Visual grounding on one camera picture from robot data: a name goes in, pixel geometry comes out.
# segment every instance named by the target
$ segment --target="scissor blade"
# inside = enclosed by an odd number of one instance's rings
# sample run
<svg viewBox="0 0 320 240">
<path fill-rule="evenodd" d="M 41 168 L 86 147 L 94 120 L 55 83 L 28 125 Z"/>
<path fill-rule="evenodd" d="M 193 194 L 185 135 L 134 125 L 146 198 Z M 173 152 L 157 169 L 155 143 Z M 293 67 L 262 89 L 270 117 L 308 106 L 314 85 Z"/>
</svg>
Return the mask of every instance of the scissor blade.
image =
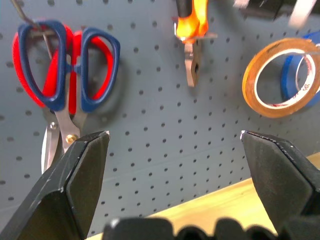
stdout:
<svg viewBox="0 0 320 240">
<path fill-rule="evenodd" d="M 49 125 L 46 127 L 41 151 L 42 174 L 51 166 L 55 158 L 59 142 L 59 136 L 60 128 L 58 126 L 55 129 L 51 129 Z"/>
</svg>

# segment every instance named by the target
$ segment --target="metal hook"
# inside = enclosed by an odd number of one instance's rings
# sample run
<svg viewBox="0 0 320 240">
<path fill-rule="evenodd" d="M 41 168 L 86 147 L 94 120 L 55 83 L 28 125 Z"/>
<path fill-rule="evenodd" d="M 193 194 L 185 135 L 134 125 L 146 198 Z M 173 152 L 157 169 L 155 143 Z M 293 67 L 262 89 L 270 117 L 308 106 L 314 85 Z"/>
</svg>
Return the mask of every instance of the metal hook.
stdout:
<svg viewBox="0 0 320 240">
<path fill-rule="evenodd" d="M 24 11 L 22 10 L 22 8 L 20 7 L 19 3 L 17 2 L 17 0 L 11 0 L 13 6 L 15 7 L 16 11 L 18 12 L 19 14 L 19 17 L 24 20 L 26 23 L 32 25 L 35 29 L 39 30 L 40 32 L 42 32 L 42 36 L 43 36 L 43 39 L 44 39 L 44 42 L 45 42 L 45 46 L 46 46 L 46 49 L 48 51 L 48 54 L 49 54 L 49 58 L 52 59 L 52 53 L 51 53 L 51 47 L 50 47 L 50 43 L 48 41 L 48 38 L 45 34 L 45 32 L 42 30 L 41 26 L 34 22 L 32 19 L 28 18 Z"/>
</svg>

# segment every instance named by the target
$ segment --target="blue tape roll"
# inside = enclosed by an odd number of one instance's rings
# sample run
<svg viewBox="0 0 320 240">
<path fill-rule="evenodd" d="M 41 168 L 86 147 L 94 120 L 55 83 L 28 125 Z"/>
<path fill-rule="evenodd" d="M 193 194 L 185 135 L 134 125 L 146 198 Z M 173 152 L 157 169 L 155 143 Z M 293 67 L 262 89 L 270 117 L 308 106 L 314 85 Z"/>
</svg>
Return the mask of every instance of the blue tape roll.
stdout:
<svg viewBox="0 0 320 240">
<path fill-rule="evenodd" d="M 312 32 L 303 36 L 304 39 L 310 39 L 315 44 L 320 44 L 320 31 Z M 288 56 L 282 67 L 281 73 L 281 92 L 284 101 L 291 99 L 298 92 L 296 88 L 296 72 L 299 63 L 303 57 L 299 55 Z M 307 103 L 307 107 L 312 107 L 320 100 L 320 91 Z"/>
</svg>

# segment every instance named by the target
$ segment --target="scissor handle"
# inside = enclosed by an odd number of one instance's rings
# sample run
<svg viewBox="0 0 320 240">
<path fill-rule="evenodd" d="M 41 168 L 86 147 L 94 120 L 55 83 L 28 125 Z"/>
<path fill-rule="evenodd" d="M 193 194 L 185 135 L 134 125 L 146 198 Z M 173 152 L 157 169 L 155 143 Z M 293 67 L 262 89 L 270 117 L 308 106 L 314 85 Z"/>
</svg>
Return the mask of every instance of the scissor handle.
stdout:
<svg viewBox="0 0 320 240">
<path fill-rule="evenodd" d="M 34 95 L 44 103 L 48 108 L 53 111 L 60 111 L 65 106 L 65 81 L 66 81 L 66 51 L 67 51 L 67 33 L 63 24 L 55 20 L 38 21 L 40 26 L 47 27 L 53 30 L 59 40 L 58 45 L 58 61 L 57 61 L 57 78 L 56 78 L 56 91 L 52 96 L 45 96 L 37 86 L 35 79 L 31 73 L 30 63 L 27 54 L 27 37 L 32 26 L 23 24 L 18 28 L 19 35 L 19 49 L 22 70 L 26 82 Z"/>
<path fill-rule="evenodd" d="M 88 95 L 88 79 L 89 79 L 89 54 L 88 54 L 88 48 L 89 44 L 92 41 L 93 38 L 100 37 L 106 39 L 112 46 L 113 51 L 113 64 L 112 64 L 112 71 L 110 75 L 110 81 L 109 83 L 105 84 L 105 90 L 104 85 L 102 85 L 103 92 L 97 92 L 97 95 L 99 93 L 100 96 L 90 98 Z M 101 31 L 97 28 L 89 27 L 86 28 L 82 33 L 82 40 L 81 40 L 81 65 L 80 65 L 80 74 L 81 74 L 81 108 L 84 112 L 90 113 L 94 111 L 99 105 L 103 103 L 104 100 L 106 100 L 109 95 L 111 94 L 112 88 L 115 85 L 116 78 L 117 78 L 117 72 L 119 67 L 119 60 L 120 60 L 120 43 L 119 41 L 111 36 L 110 34 Z"/>
</svg>

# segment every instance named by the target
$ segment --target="tape roll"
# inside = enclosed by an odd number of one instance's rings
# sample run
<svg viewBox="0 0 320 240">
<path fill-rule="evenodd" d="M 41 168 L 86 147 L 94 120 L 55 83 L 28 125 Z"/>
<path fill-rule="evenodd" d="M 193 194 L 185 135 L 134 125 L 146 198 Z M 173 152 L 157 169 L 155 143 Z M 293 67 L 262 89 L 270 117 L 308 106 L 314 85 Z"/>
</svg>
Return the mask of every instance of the tape roll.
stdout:
<svg viewBox="0 0 320 240">
<path fill-rule="evenodd" d="M 305 39 L 312 40 L 315 44 L 320 44 L 320 31 L 313 32 L 303 36 Z M 303 56 L 289 56 L 285 59 L 282 73 L 281 73 L 281 93 L 283 100 L 288 100 L 297 94 L 296 87 L 296 75 L 299 70 L 300 64 L 303 60 Z M 306 104 L 307 107 L 312 107 L 320 100 L 319 89 L 316 95 Z"/>
<path fill-rule="evenodd" d="M 257 113 L 269 118 L 284 117 L 304 107 L 320 87 L 320 55 L 305 55 L 308 77 L 303 88 L 285 102 L 278 104 L 263 102 L 257 93 L 258 78 L 266 65 L 278 56 L 316 51 L 318 51 L 316 45 L 311 40 L 303 38 L 284 38 L 266 46 L 253 57 L 244 72 L 242 93 L 246 103 Z"/>
</svg>

